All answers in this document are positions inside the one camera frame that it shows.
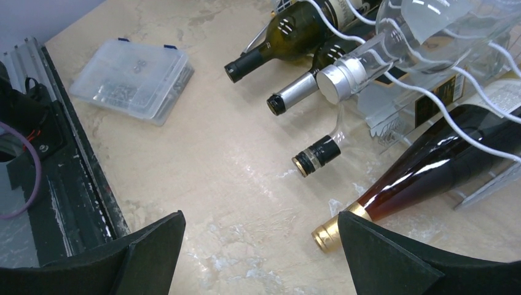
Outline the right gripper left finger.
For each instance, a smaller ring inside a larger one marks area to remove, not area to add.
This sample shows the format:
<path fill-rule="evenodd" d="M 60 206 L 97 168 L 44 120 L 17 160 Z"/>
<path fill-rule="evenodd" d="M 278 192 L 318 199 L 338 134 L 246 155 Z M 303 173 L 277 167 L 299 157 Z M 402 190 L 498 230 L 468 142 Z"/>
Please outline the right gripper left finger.
<path fill-rule="evenodd" d="M 1 268 L 1 294 L 168 294 L 186 219 L 177 211 L 42 267 Z"/>

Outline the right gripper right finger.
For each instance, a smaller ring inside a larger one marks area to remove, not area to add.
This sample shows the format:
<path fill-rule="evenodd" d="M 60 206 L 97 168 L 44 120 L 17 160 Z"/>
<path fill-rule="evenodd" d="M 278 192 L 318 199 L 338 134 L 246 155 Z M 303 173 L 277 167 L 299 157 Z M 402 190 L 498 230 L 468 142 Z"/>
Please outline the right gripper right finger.
<path fill-rule="evenodd" d="M 451 253 L 350 212 L 338 217 L 358 294 L 520 294 L 520 262 Z"/>

